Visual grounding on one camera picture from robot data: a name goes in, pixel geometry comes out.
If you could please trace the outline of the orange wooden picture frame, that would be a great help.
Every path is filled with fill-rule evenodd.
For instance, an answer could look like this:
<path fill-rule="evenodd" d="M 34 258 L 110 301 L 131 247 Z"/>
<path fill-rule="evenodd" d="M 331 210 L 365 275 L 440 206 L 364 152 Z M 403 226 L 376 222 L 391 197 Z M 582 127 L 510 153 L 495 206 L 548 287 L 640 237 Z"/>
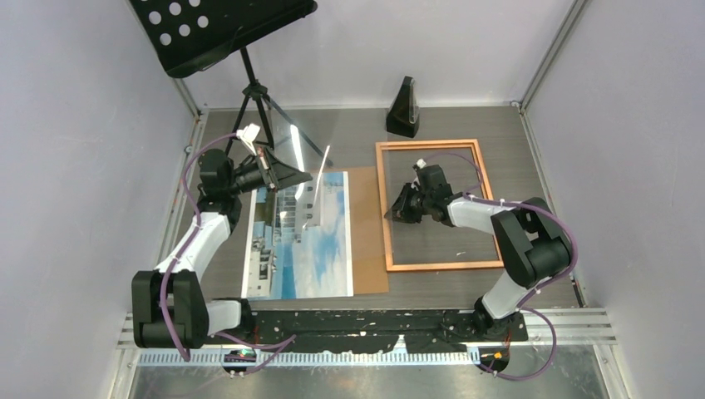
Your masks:
<path fill-rule="evenodd" d="M 481 183 L 481 191 L 487 200 L 493 200 L 493 193 L 489 183 L 488 174 L 479 141 L 477 139 L 457 139 L 457 140 L 411 140 L 411 141 L 386 141 L 376 143 L 377 160 L 377 182 L 379 187 L 380 206 L 382 217 L 388 211 L 389 203 L 386 192 L 386 176 L 383 167 L 383 154 L 385 151 L 393 150 L 469 150 L 475 165 L 479 167 L 477 174 Z M 473 261 L 473 262 L 450 262 L 450 263 L 424 263 L 424 264 L 395 264 L 393 260 L 392 236 L 390 221 L 382 218 L 382 236 L 385 251 L 386 271 L 397 272 L 440 272 L 447 270 L 467 270 L 484 268 L 503 268 L 499 244 L 494 239 L 497 260 Z"/>

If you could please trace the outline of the building and sky photo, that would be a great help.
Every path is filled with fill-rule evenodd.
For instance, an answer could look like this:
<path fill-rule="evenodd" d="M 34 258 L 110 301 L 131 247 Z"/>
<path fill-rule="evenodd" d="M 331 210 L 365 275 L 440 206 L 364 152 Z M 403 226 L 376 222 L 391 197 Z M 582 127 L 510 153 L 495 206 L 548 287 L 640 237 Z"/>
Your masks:
<path fill-rule="evenodd" d="M 251 199 L 241 295 L 254 301 L 353 295 L 349 178 L 345 171 Z"/>

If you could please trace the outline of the clear acrylic sheet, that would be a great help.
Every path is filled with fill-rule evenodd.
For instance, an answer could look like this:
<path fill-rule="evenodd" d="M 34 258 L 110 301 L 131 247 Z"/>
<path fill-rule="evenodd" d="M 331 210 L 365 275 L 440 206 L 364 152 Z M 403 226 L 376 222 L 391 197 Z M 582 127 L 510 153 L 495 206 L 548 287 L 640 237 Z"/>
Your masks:
<path fill-rule="evenodd" d="M 294 126 L 283 116 L 273 117 L 276 155 L 295 169 L 312 176 L 277 196 L 277 222 L 281 234 L 293 241 L 315 234 L 351 232 L 350 177 L 333 168 L 333 147 L 312 133 Z"/>

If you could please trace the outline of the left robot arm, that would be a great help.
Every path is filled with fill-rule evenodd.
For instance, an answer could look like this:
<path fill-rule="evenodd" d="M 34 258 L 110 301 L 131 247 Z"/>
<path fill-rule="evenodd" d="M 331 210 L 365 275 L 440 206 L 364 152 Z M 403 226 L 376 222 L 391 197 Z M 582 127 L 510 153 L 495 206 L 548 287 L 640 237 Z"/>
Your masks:
<path fill-rule="evenodd" d="M 278 192 L 313 178 L 267 147 L 257 148 L 239 165 L 221 149 L 201 150 L 190 163 L 200 175 L 199 196 L 187 197 L 195 208 L 190 227 L 164 260 L 131 281 L 136 346 L 176 349 L 184 358 L 221 331 L 236 344 L 254 336 L 255 323 L 244 315 L 243 300 L 206 302 L 201 288 L 205 270 L 239 222 L 240 196 L 260 189 Z"/>

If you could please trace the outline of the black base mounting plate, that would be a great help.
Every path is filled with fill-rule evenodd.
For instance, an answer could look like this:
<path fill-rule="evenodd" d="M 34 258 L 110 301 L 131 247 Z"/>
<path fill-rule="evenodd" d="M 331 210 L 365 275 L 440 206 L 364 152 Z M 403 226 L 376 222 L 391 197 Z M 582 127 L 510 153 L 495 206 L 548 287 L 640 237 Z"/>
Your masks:
<path fill-rule="evenodd" d="M 471 311 L 458 309 L 258 311 L 226 334 L 255 345 L 290 337 L 285 352 L 373 354 L 390 352 L 402 338 L 412 353 L 461 352 L 471 342 L 526 342 L 522 316 L 496 322 L 482 334 Z"/>

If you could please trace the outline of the black metronome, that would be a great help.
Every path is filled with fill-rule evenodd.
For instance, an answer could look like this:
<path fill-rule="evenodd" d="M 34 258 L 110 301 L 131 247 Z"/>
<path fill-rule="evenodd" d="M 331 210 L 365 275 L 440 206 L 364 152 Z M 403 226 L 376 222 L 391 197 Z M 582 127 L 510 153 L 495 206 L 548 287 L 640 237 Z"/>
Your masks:
<path fill-rule="evenodd" d="M 405 76 L 400 89 L 387 111 L 385 128 L 388 133 L 414 138 L 420 127 L 420 114 L 415 96 L 415 80 Z"/>

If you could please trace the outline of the brown cardboard backing board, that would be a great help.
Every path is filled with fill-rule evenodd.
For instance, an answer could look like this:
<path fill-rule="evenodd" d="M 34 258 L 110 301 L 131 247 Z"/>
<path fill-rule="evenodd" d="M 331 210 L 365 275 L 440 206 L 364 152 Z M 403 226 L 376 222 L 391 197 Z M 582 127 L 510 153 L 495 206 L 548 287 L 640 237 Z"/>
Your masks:
<path fill-rule="evenodd" d="M 377 172 L 372 167 L 345 171 L 350 177 L 350 235 L 315 234 L 293 245 L 297 298 L 342 298 L 389 291 Z"/>

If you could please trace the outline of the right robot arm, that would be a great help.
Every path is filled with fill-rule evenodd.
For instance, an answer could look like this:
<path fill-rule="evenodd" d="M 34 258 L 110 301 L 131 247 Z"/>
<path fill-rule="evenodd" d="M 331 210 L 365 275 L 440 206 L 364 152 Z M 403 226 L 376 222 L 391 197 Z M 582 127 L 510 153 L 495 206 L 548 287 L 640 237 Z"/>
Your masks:
<path fill-rule="evenodd" d="M 578 256 L 575 240 L 541 198 L 521 202 L 483 199 L 468 191 L 453 191 L 439 165 L 416 165 L 414 170 L 416 178 L 404 184 L 384 217 L 419 224 L 429 215 L 446 226 L 494 237 L 504 271 L 476 300 L 470 330 L 486 341 L 495 341 L 507 331 L 507 319 L 531 295 L 570 273 Z"/>

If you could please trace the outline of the black music stand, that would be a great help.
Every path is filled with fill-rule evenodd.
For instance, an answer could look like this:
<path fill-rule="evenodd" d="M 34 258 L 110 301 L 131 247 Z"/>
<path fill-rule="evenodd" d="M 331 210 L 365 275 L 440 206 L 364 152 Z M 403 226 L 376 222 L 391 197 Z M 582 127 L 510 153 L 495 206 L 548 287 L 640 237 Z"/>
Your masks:
<path fill-rule="evenodd" d="M 248 78 L 244 99 L 233 129 L 240 128 L 244 112 L 256 104 L 270 150 L 275 141 L 266 106 L 285 112 L 257 80 L 247 46 L 313 14 L 315 1 L 161 1 L 136 0 L 128 4 L 143 27 L 166 75 L 184 79 L 205 71 L 238 52 Z"/>

